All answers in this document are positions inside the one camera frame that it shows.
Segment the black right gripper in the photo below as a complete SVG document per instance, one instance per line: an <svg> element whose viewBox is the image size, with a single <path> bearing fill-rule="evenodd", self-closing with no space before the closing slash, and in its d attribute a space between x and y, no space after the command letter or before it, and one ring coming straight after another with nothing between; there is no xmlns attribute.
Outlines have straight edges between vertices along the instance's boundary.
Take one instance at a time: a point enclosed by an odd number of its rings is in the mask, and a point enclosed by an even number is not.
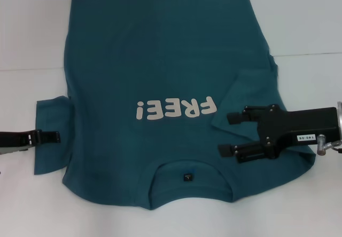
<svg viewBox="0 0 342 237"><path fill-rule="evenodd" d="M320 145L320 138L324 138L323 148L339 144L339 117L334 107L288 112L277 105L245 106L240 113L228 113L227 120L229 124L258 123L260 143L217 146L221 157L235 157L238 163L276 159L289 147Z"/></svg>

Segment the teal t-shirt with FREE print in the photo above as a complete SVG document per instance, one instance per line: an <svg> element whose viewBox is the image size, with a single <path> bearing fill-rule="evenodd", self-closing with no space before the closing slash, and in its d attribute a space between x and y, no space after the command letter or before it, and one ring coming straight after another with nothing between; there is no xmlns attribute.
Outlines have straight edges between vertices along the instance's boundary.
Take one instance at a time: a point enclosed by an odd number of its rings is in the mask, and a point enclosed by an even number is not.
<svg viewBox="0 0 342 237"><path fill-rule="evenodd" d="M36 105L36 127L61 142L36 148L34 172L65 169L83 199L234 202L314 165L306 146L246 163L219 154L259 139L256 123L227 113L282 104L250 0L72 0L64 71L67 96Z"/></svg>

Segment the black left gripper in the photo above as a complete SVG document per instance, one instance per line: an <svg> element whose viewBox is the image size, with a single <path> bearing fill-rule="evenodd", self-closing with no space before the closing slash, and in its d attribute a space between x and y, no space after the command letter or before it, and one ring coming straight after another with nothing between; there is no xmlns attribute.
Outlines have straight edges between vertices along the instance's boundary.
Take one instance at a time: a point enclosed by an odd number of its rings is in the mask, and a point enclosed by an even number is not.
<svg viewBox="0 0 342 237"><path fill-rule="evenodd" d="M58 131L0 132L0 155L26 151L43 144L60 143Z"/></svg>

